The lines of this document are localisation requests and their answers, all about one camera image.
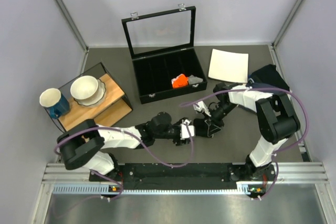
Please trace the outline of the black underwear beige waistband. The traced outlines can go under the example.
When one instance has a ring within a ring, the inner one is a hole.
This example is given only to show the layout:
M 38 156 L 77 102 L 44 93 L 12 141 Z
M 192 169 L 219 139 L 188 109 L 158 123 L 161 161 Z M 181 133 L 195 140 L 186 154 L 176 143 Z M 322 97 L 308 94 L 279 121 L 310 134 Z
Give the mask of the black underwear beige waistband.
M 200 137 L 211 138 L 210 124 L 206 120 L 194 119 L 193 125 L 195 127 L 195 135 Z

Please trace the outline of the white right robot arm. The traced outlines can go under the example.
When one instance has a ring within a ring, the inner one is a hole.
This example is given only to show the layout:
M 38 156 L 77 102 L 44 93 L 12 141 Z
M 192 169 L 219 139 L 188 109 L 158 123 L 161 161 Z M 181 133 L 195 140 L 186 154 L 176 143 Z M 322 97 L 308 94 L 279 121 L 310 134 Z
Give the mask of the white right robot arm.
M 205 136 L 212 137 L 224 126 L 223 118 L 234 108 L 240 106 L 257 115 L 260 139 L 254 150 L 246 157 L 244 174 L 256 180 L 269 167 L 272 156 L 280 147 L 300 129 L 300 122 L 291 105 L 288 95 L 278 90 L 259 91 L 259 88 L 273 88 L 258 83 L 254 86 L 234 83 L 227 86 L 217 84 L 213 92 L 219 102 L 215 109 L 207 108 Z

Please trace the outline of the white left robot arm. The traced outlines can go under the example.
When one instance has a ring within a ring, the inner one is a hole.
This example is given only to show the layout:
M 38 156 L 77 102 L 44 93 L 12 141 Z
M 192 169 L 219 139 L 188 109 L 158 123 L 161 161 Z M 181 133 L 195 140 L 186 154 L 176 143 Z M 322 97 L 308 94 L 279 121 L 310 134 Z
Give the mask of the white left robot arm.
M 87 119 L 57 138 L 56 153 L 67 170 L 86 168 L 98 172 L 107 180 L 119 174 L 116 158 L 105 153 L 108 148 L 148 148 L 156 140 L 171 140 L 177 146 L 190 142 L 195 127 L 187 118 L 172 123 L 171 116 L 160 112 L 151 120 L 131 127 L 107 127 Z

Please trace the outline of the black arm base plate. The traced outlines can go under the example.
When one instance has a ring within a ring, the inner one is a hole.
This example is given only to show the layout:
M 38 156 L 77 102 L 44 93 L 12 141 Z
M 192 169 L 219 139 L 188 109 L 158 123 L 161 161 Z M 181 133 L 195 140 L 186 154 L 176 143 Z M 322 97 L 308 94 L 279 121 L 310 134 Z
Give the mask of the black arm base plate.
M 236 182 L 249 178 L 244 174 L 244 165 L 232 163 L 191 163 L 181 168 L 126 163 L 111 176 L 129 190 L 234 189 Z

